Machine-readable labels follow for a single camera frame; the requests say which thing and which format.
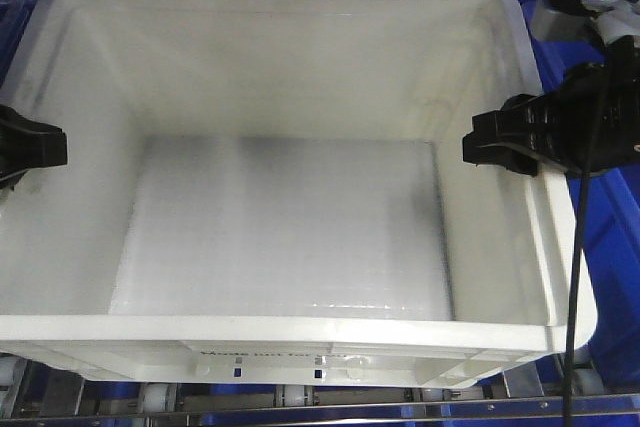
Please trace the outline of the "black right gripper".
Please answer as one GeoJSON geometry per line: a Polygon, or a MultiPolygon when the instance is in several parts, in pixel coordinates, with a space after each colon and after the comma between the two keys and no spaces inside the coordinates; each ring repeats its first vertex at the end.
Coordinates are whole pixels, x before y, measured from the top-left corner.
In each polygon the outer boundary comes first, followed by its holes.
{"type": "MultiPolygon", "coordinates": [[[[639,48],[625,35],[604,47],[601,63],[579,64],[543,96],[542,158],[571,175],[592,176],[639,162],[639,48]]],[[[462,138],[463,161],[535,177],[538,161],[526,152],[532,133],[518,94],[499,110],[472,117],[462,138]]]]}

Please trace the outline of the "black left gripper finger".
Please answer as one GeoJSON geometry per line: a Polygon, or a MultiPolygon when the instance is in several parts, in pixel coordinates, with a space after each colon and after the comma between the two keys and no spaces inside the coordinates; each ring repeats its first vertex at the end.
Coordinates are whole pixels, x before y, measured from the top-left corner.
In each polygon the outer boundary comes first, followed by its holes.
{"type": "Polygon", "coordinates": [[[1,106],[1,188],[13,189],[30,170],[68,163],[66,133],[1,106]]]}

